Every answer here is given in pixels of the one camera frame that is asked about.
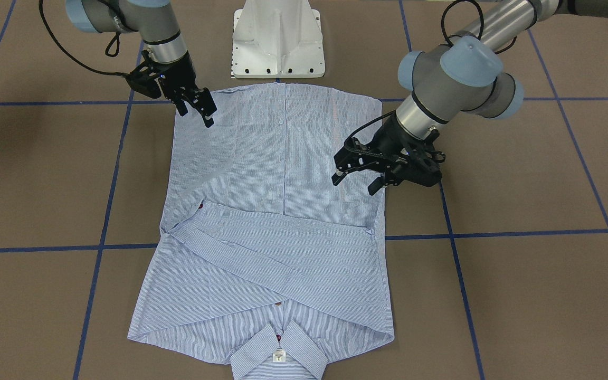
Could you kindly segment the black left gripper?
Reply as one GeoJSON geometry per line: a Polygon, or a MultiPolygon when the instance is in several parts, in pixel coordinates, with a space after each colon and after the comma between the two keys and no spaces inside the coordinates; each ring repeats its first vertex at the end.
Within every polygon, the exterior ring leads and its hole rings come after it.
{"type": "Polygon", "coordinates": [[[433,187],[442,180],[440,165],[446,160],[446,154],[434,146],[439,136],[439,131],[432,128],[424,139],[415,138],[402,128],[395,113],[386,113],[357,128],[344,140],[335,154],[336,171],[331,183],[338,186],[350,173],[372,170],[379,176],[367,186],[371,196],[404,181],[433,187]],[[379,121],[383,123],[373,139],[362,144],[357,133],[379,121]]]}

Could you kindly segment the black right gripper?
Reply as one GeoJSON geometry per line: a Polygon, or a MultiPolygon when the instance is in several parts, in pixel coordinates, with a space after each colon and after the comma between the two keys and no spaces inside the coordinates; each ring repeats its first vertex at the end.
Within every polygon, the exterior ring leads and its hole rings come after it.
{"type": "Polygon", "coordinates": [[[188,102],[201,115],[206,128],[214,125],[213,114],[217,106],[208,88],[196,86],[196,74],[188,51],[172,63],[156,62],[147,50],[141,55],[142,63],[125,76],[131,89],[152,99],[166,97],[174,103],[181,117],[188,114],[188,102]]]}

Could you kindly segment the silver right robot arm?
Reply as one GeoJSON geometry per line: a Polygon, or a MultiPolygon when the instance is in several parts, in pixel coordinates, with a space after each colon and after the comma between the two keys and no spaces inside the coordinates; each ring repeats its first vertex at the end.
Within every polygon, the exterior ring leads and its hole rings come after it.
{"type": "Polygon", "coordinates": [[[151,99],[165,97],[179,115],[191,107],[206,127],[217,110],[207,88],[196,85],[191,54],[169,1],[66,1],[65,11],[84,32],[138,32],[143,42],[142,63],[121,73],[135,93],[151,99]]]}

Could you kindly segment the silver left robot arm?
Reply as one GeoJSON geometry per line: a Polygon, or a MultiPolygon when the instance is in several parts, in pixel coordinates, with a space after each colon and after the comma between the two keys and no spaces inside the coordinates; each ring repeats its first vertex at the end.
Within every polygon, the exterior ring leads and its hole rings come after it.
{"type": "Polygon", "coordinates": [[[517,36],[553,15],[608,18],[608,1],[502,1],[488,12],[473,2],[478,18],[450,34],[441,17],[444,43],[432,51],[412,51],[401,60],[398,81],[410,94],[379,117],[381,127],[367,144],[352,132],[335,155],[331,183],[350,173],[378,173],[367,190],[408,181],[423,187],[441,182],[445,153],[434,146],[440,128],[461,112],[499,120],[514,115],[524,101],[519,80],[504,72],[500,53],[517,36]]]}

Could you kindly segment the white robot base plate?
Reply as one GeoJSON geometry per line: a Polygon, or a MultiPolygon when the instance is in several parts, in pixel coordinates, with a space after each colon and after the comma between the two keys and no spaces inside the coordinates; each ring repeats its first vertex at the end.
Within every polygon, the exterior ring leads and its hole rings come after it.
{"type": "Polygon", "coordinates": [[[247,1],[233,14],[234,79],[318,79],[326,74],[321,14],[309,1],[247,1]]]}

